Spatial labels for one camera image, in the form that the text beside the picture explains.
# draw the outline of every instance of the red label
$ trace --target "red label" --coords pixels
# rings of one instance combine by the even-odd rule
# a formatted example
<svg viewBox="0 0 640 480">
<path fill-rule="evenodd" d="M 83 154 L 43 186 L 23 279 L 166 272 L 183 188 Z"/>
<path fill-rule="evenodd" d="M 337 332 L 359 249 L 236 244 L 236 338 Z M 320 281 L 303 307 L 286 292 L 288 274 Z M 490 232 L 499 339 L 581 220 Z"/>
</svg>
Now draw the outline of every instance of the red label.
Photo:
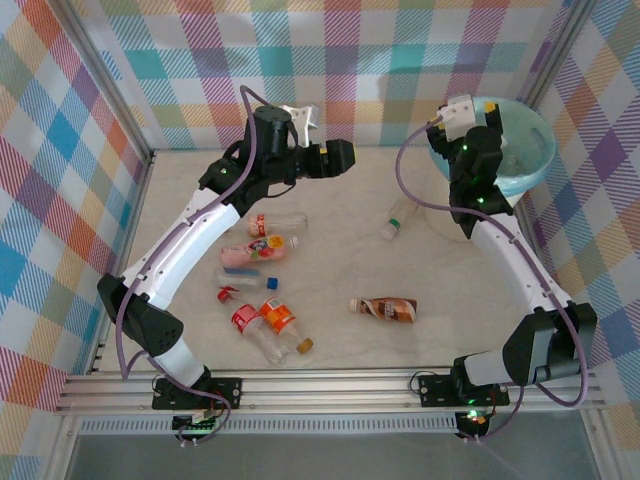
<svg viewBox="0 0 640 480">
<path fill-rule="evenodd" d="M 257 215 L 256 223 L 258 224 L 258 235 L 264 237 L 266 235 L 264 230 L 264 213 L 260 213 Z"/>
<path fill-rule="evenodd" d="M 231 316 L 231 323 L 240 333 L 244 333 L 247 325 L 260 316 L 260 313 L 251 305 L 243 305 Z"/>
</svg>

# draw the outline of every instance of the checkered fabric backdrop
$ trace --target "checkered fabric backdrop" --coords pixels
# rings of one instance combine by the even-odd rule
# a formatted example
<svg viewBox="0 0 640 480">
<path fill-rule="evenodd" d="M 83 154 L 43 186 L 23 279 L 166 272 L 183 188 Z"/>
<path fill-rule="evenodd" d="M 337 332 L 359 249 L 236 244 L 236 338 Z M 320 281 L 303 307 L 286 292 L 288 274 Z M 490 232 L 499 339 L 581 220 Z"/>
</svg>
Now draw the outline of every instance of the checkered fabric backdrop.
<svg viewBox="0 0 640 480">
<path fill-rule="evenodd" d="M 640 478 L 640 1 L 601 0 L 540 111 L 560 159 L 527 198 L 542 258 L 599 317 L 591 365 Z"/>
<path fill-rule="evenodd" d="M 319 139 L 399 145 L 444 98 L 517 97 L 571 3 L 73 1 L 148 142 L 171 149 L 241 138 L 243 83 L 276 104 L 320 105 Z"/>
<path fill-rule="evenodd" d="M 0 479 L 51 446 L 142 167 L 45 1 L 0 0 Z"/>
</svg>

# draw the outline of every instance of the bottle cap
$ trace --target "bottle cap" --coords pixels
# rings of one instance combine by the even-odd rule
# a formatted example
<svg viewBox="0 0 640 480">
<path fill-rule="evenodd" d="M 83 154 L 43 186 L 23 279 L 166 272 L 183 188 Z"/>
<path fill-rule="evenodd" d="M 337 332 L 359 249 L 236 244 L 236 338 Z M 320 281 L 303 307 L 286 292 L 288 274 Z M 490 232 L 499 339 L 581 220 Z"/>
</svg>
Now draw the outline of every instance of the bottle cap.
<svg viewBox="0 0 640 480">
<path fill-rule="evenodd" d="M 220 292 L 218 293 L 218 301 L 220 303 L 227 303 L 229 300 L 231 300 L 231 294 L 229 293 L 229 287 L 221 288 Z"/>
<path fill-rule="evenodd" d="M 278 279 L 275 277 L 267 278 L 267 288 L 269 290 L 277 290 L 278 289 Z"/>
<path fill-rule="evenodd" d="M 309 350 L 311 350 L 311 347 L 313 347 L 313 340 L 311 340 L 310 338 L 305 338 L 302 341 L 302 343 L 300 343 L 300 345 L 298 345 L 296 350 L 298 350 L 298 353 L 300 353 L 301 355 L 304 355 Z"/>
<path fill-rule="evenodd" d="M 349 311 L 352 313 L 358 313 L 360 311 L 360 299 L 352 298 L 349 300 Z"/>
<path fill-rule="evenodd" d="M 387 222 L 380 228 L 379 232 L 380 236 L 385 240 L 392 240 L 393 237 L 396 236 L 396 233 L 398 233 L 398 229 L 393 223 Z"/>
</svg>

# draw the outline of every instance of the brown bottle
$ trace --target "brown bottle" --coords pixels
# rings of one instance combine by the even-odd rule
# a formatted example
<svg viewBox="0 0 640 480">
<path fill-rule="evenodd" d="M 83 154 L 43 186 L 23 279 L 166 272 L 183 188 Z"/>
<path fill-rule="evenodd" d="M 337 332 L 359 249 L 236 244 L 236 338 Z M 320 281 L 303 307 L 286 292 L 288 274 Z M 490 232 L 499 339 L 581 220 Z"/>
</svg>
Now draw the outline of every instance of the brown bottle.
<svg viewBox="0 0 640 480">
<path fill-rule="evenodd" d="M 352 298 L 349 310 L 353 313 L 368 313 L 381 320 L 401 323 L 414 323 L 418 302 L 407 298 Z"/>
</svg>

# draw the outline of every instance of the white bottle cap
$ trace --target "white bottle cap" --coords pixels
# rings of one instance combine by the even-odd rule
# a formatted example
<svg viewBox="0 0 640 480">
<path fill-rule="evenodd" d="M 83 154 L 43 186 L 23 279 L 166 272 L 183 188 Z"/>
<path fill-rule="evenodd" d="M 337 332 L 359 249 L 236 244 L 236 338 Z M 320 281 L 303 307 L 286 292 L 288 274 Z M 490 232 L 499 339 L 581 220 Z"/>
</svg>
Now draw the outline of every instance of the white bottle cap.
<svg viewBox="0 0 640 480">
<path fill-rule="evenodd" d="M 352 313 L 358 313 L 360 311 L 360 299 L 352 298 L 349 300 L 349 311 Z"/>
<path fill-rule="evenodd" d="M 393 237 L 398 233 L 398 229 L 392 223 L 385 223 L 382 227 L 380 227 L 380 236 L 385 240 L 393 240 Z"/>
</svg>

